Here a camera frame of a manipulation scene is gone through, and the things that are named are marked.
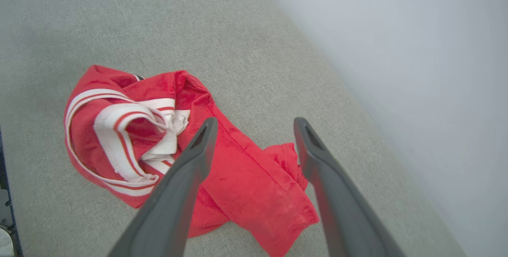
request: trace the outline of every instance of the white wall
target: white wall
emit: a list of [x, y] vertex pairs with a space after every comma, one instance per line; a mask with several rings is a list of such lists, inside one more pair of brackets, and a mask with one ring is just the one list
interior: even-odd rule
[[278, 0], [470, 257], [508, 256], [508, 0]]

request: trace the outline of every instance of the crumpled red clothing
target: crumpled red clothing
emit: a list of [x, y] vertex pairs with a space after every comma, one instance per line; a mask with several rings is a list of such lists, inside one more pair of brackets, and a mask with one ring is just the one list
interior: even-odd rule
[[[176, 110], [190, 110], [189, 124], [177, 139], [175, 158], [205, 119], [214, 116], [218, 120], [214, 160], [210, 174], [198, 190], [189, 237], [210, 232], [231, 220], [249, 230], [270, 256], [285, 255], [300, 233], [319, 221], [304, 192], [307, 181], [297, 164], [293, 144], [260, 149], [222, 114], [210, 92], [187, 71], [143, 79], [102, 66], [90, 67], [66, 107], [66, 145], [73, 165], [85, 178], [129, 205], [140, 207], [160, 181], [157, 178], [163, 175], [140, 160], [164, 136], [160, 130], [160, 123], [164, 124], [158, 118], [160, 112], [143, 107], [168, 98], [174, 100]], [[116, 111], [123, 103], [138, 109], [132, 113], [146, 116], [124, 125], [122, 143], [125, 147], [125, 141], [128, 142], [130, 148], [125, 152], [132, 157], [132, 168], [122, 164], [125, 157], [111, 160], [111, 154], [101, 147], [104, 137], [101, 144], [94, 132], [94, 123], [104, 109]], [[166, 111], [174, 110], [169, 108], [172, 107], [164, 107]], [[113, 124], [117, 127], [121, 121]], [[140, 178], [126, 181], [130, 173], [125, 169], [134, 169]]]

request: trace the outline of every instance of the gray fabric surface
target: gray fabric surface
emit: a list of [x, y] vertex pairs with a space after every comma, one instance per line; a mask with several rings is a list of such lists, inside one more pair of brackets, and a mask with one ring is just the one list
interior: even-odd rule
[[[71, 166], [65, 102], [91, 64], [185, 69], [260, 147], [306, 117], [409, 256], [463, 256], [337, 75], [271, 0], [0, 0], [0, 125], [27, 257], [105, 256], [136, 211]], [[315, 203], [312, 187], [307, 190]], [[288, 256], [325, 256], [321, 225]], [[264, 256], [228, 223], [187, 256]]]

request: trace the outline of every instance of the red garment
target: red garment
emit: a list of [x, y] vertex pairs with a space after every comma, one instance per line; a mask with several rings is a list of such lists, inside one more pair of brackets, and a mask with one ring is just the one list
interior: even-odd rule
[[[190, 110], [186, 128], [179, 109]], [[319, 220], [304, 192], [307, 181], [293, 144], [260, 149], [187, 71], [142, 79], [90, 67], [67, 103], [65, 142], [80, 174], [138, 208], [171, 166], [169, 157], [148, 154], [185, 128], [178, 136], [177, 158], [210, 116], [218, 119], [216, 149], [210, 174], [198, 190], [189, 237], [231, 220], [249, 230], [270, 256], [285, 255], [300, 233]]]

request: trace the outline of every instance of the red cloth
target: red cloth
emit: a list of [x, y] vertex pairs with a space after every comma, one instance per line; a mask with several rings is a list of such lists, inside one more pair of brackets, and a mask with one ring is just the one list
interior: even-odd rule
[[292, 143], [260, 149], [187, 71], [140, 79], [94, 65], [79, 80], [66, 107], [65, 143], [80, 174], [130, 206], [141, 207], [164, 174], [161, 167], [170, 166], [167, 161], [141, 162], [141, 156], [171, 130], [164, 115], [173, 115], [175, 108], [189, 109], [189, 124], [178, 136], [175, 158], [205, 119], [218, 119], [214, 160], [198, 190], [189, 237], [231, 220], [277, 257], [287, 253], [307, 226], [318, 222]]

